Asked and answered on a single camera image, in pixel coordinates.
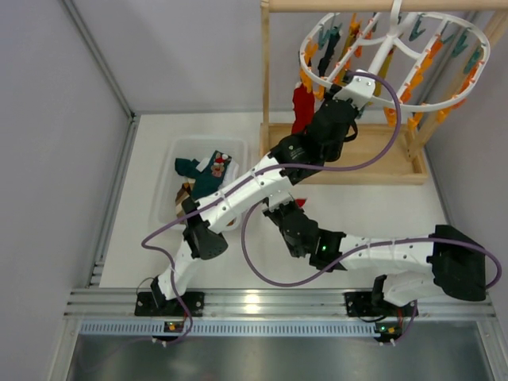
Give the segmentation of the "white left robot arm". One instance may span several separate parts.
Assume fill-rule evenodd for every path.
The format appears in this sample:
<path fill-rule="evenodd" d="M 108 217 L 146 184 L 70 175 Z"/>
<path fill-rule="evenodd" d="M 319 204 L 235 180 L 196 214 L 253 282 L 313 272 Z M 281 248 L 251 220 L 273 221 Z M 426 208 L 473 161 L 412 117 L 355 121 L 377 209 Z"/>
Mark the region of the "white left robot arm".
<path fill-rule="evenodd" d="M 327 98 L 303 131 L 284 137 L 247 174 L 225 192 L 185 202 L 186 223 L 177 256 L 151 284 L 156 302 L 163 306 L 185 293 L 198 260 L 210 260 L 227 248 L 225 226 L 258 202 L 276 213 L 291 200 L 288 191 L 340 158 L 344 143 L 356 138 L 359 110 L 352 100 Z"/>

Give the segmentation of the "white oval clip hanger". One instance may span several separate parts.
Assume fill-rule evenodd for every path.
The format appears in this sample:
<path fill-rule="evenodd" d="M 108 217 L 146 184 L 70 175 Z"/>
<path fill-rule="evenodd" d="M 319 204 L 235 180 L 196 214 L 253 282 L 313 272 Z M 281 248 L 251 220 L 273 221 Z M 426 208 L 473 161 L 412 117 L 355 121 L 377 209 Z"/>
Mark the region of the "white oval clip hanger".
<path fill-rule="evenodd" d="M 326 13 L 317 22 L 298 52 L 300 81 L 315 99 L 334 96 L 350 81 L 352 73 L 366 71 L 375 77 L 375 84 L 383 85 L 380 96 L 373 95 L 368 104 L 384 108 L 389 115 L 394 114 L 395 104 L 410 114 L 446 115 L 465 103 L 491 57 L 490 38 L 462 17 L 430 11 L 405 13 L 401 5 L 397 1 L 390 13 L 366 18 Z M 325 76 L 320 77 L 318 64 L 333 27 L 340 28 L 341 39 Z M 392 47 L 396 50 L 387 77 L 381 79 L 378 72 Z M 470 55 L 460 84 L 443 99 L 425 102 L 418 95 L 446 50 L 454 58 Z"/>

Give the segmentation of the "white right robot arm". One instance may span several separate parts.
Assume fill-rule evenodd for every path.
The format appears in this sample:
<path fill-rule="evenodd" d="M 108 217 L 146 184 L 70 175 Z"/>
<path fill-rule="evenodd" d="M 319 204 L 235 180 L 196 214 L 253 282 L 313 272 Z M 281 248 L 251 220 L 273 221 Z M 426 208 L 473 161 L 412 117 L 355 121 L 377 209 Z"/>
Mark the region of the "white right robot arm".
<path fill-rule="evenodd" d="M 307 258 L 319 271 L 376 269 L 375 306 L 403 307 L 420 298 L 447 295 L 466 302 L 487 296 L 481 246 L 450 225 L 436 225 L 417 242 L 357 237 L 322 229 L 294 199 L 263 214 L 279 230 L 291 256 Z"/>

